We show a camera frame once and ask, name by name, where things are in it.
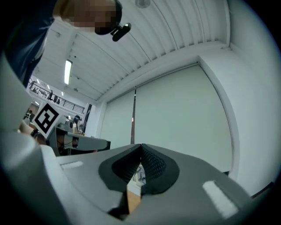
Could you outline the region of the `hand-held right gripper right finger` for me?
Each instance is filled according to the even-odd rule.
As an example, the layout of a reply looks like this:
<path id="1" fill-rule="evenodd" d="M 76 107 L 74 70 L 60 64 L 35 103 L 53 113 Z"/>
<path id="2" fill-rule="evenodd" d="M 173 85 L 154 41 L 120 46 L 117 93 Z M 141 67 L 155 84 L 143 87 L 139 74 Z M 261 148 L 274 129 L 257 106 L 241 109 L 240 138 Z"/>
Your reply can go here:
<path id="1" fill-rule="evenodd" d="M 240 225 L 255 203 L 246 191 L 206 161 L 142 145 L 146 184 L 131 225 Z"/>

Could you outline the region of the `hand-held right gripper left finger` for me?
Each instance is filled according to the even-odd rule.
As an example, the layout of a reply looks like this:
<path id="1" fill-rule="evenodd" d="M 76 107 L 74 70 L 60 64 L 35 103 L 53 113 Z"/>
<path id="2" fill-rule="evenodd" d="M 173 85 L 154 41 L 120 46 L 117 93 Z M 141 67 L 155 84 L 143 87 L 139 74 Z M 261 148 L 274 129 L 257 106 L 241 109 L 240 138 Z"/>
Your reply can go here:
<path id="1" fill-rule="evenodd" d="M 71 184 L 102 212 L 125 219 L 141 203 L 132 178 L 141 161 L 140 144 L 57 160 Z"/>

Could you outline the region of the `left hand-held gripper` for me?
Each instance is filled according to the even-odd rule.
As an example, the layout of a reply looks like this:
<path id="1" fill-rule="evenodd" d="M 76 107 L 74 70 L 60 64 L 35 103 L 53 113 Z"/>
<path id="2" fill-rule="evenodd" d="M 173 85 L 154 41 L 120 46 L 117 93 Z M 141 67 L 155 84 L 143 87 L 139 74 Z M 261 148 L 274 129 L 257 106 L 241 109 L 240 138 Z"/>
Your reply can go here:
<path id="1" fill-rule="evenodd" d="M 109 150 L 111 142 L 105 139 L 85 137 L 72 133 L 70 121 L 52 105 L 43 104 L 32 120 L 35 129 L 32 136 L 51 147 L 55 155 L 70 155 L 72 150 Z"/>

